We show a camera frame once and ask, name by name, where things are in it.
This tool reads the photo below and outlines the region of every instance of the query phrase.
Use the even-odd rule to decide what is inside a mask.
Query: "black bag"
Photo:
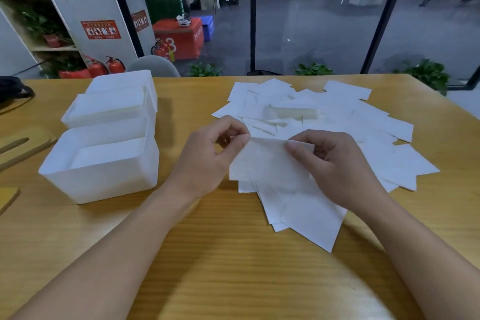
[[[34,91],[25,86],[18,77],[0,76],[0,104],[11,99],[33,98]]]

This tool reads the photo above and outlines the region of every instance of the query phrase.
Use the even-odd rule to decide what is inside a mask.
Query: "red fire extinguisher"
[[[111,74],[122,74],[125,72],[125,65],[118,58],[107,56],[109,60],[106,62]]]
[[[93,79],[97,76],[110,74],[107,67],[103,63],[97,61],[95,58],[92,58],[90,56],[87,56],[87,58],[90,60],[88,62],[91,63],[90,65],[88,65],[88,71],[90,71],[90,75]]]
[[[155,45],[152,47],[152,55],[160,56],[170,60],[170,47],[160,38],[157,39]]]

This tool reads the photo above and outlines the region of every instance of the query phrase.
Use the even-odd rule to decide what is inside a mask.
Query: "gray chair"
[[[143,56],[131,63],[125,72],[150,70],[154,78],[179,78],[177,68],[166,58]]]

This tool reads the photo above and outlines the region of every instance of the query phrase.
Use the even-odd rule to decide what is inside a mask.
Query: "table surface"
[[[280,76],[297,91],[328,80],[373,89],[369,103],[415,125],[413,147],[441,172],[392,197],[480,266],[480,122],[408,75]],[[211,123],[235,81],[262,77],[157,78],[159,185],[189,134]],[[37,96],[0,115],[0,136],[60,119],[88,80],[29,80]],[[0,319],[11,315],[137,208],[150,191],[77,206],[38,174],[51,148],[0,172],[21,194],[0,216]],[[333,253],[296,232],[274,233],[256,194],[223,181],[165,239],[129,319],[423,318],[382,247],[348,213]]]

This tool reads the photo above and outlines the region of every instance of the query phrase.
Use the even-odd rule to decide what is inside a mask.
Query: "green plant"
[[[190,65],[190,75],[194,78],[202,78],[206,76],[220,76],[221,69],[216,68],[215,64],[208,64],[203,66],[200,62],[199,64],[192,63]]]
[[[62,27],[54,20],[38,13],[33,8],[23,6],[19,10],[27,30],[33,37],[50,34],[62,34]]]
[[[68,56],[63,59],[48,62],[48,66],[42,68],[41,75],[47,79],[60,79],[60,71],[75,72],[86,68],[85,62],[81,57]]]
[[[412,66],[409,61],[402,63],[406,65],[405,70],[400,71],[399,69],[395,69],[392,71],[393,74],[409,74],[425,85],[440,92],[443,96],[447,96],[447,84],[451,76],[444,72],[444,65],[432,62],[429,59],[423,59],[416,66]]]
[[[300,63],[295,70],[298,76],[325,76],[333,75],[333,71],[330,70],[324,64],[312,63],[310,67]]]

